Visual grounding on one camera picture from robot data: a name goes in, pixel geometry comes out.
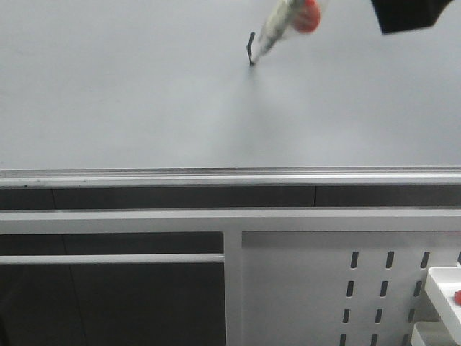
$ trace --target dark gray panel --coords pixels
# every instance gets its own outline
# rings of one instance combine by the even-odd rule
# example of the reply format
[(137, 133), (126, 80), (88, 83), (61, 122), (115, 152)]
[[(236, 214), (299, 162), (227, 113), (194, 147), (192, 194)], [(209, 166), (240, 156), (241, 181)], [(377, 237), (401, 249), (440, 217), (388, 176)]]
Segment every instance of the dark gray panel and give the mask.
[(457, 207), (461, 206), (459, 185), (319, 186), (317, 207)]
[(222, 264), (74, 265), (89, 346), (225, 344)]
[(68, 254), (222, 253), (223, 234), (69, 234), (63, 236)]
[(85, 345), (68, 266), (1, 266), (0, 287), (6, 346)]
[(0, 210), (50, 209), (54, 209), (51, 190), (0, 189)]
[(61, 235), (1, 234), (0, 255), (66, 254)]
[(184, 186), (53, 190), (57, 209), (313, 206), (314, 186)]

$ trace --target gray table surface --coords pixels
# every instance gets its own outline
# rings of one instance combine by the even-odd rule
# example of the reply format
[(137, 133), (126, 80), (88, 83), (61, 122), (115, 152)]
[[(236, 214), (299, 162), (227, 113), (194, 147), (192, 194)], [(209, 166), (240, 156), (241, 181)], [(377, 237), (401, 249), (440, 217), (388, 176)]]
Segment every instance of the gray table surface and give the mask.
[(249, 68), (273, 3), (0, 0), (0, 171), (461, 166), (461, 1), (382, 36), (331, 0)]

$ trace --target metal edge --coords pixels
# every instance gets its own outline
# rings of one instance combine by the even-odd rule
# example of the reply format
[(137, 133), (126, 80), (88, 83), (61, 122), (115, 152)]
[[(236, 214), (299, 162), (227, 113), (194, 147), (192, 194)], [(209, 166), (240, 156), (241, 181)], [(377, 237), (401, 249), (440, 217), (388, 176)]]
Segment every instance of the metal edge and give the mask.
[(461, 209), (255, 209), (0, 212), (0, 234), (441, 231), (461, 234)]
[(0, 256), (0, 265), (223, 263), (224, 254), (65, 254)]
[(461, 184), (461, 167), (0, 170), (0, 187)]

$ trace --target white shelf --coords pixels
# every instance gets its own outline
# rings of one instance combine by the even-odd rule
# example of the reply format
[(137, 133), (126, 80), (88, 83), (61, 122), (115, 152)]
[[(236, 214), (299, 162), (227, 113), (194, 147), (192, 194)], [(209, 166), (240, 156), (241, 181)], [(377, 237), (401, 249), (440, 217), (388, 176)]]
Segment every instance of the white shelf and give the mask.
[(447, 328), (441, 322), (419, 322), (415, 324), (412, 346), (456, 346)]
[(455, 343), (461, 345), (461, 306), (458, 306), (454, 300), (457, 290), (461, 290), (460, 267), (429, 269), (426, 280), (427, 295)]

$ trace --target red object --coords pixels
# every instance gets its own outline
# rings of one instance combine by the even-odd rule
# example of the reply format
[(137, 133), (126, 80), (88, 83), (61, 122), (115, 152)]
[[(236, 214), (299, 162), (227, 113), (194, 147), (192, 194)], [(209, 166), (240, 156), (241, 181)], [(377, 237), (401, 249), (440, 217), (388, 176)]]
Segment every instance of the red object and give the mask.
[(307, 34), (317, 29), (320, 24), (320, 7), (316, 0), (305, 0), (304, 6), (296, 14), (292, 26), (296, 31)]
[(461, 290), (455, 292), (455, 302), (458, 305), (461, 305)]

